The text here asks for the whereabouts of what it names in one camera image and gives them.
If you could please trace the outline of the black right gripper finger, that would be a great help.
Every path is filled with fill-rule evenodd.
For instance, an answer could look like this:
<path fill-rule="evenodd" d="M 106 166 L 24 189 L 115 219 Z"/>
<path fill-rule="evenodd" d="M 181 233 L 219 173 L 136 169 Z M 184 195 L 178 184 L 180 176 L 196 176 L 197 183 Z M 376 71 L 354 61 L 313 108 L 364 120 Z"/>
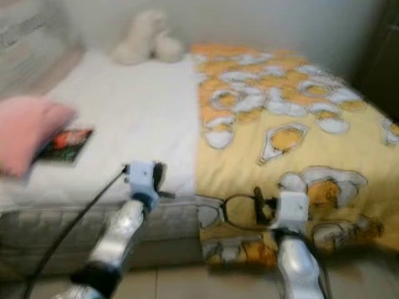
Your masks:
<path fill-rule="evenodd" d="M 252 199 L 254 200 L 254 211 L 256 211 L 256 223 L 266 224 L 267 216 L 263 213 L 263 207 L 265 207 L 266 203 L 260 187 L 254 188 Z"/>

